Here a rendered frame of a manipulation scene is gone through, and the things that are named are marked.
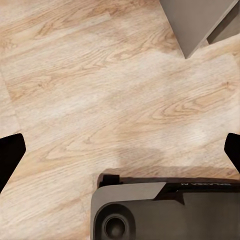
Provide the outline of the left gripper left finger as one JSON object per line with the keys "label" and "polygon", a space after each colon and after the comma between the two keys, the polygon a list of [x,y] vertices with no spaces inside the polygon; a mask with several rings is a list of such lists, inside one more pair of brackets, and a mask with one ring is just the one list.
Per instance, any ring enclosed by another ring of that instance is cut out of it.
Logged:
{"label": "left gripper left finger", "polygon": [[26,152],[21,133],[0,138],[0,193]]}

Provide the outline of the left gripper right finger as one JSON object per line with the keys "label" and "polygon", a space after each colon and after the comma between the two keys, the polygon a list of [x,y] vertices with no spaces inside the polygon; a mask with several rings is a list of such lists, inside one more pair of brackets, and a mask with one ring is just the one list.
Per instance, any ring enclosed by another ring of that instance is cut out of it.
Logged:
{"label": "left gripper right finger", "polygon": [[240,173],[240,135],[228,133],[224,151]]}

